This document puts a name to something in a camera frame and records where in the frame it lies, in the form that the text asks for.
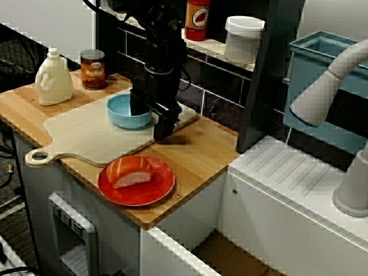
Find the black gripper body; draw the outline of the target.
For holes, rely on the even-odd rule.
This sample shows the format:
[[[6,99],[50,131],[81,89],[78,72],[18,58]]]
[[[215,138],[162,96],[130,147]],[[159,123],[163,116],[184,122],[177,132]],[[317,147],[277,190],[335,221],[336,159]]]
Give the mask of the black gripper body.
[[[171,72],[147,69],[144,79],[132,78],[131,90],[140,90],[145,96],[145,104],[158,115],[178,115],[182,109],[175,97],[179,90],[181,68]]]

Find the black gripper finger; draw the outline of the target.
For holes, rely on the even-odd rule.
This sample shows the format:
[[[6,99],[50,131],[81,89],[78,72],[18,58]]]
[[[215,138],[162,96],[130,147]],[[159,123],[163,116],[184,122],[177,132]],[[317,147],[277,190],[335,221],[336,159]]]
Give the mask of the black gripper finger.
[[[154,135],[153,138],[156,141],[162,140],[168,136],[170,136],[174,128],[179,124],[180,119],[177,117],[171,117],[167,115],[160,115],[158,118],[158,123],[155,124],[154,127]]]
[[[145,96],[140,90],[131,90],[130,109],[132,116],[140,116],[150,111],[150,108],[145,104]]]

